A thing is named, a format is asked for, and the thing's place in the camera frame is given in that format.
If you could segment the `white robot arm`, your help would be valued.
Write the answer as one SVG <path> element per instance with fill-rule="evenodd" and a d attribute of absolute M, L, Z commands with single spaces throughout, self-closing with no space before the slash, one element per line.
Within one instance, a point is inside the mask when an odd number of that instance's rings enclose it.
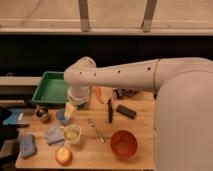
<path fill-rule="evenodd" d="M 90 86 L 151 91 L 155 171 L 213 171 L 213 60 L 165 58 L 98 68 L 83 57 L 64 72 L 68 99 Z"/>

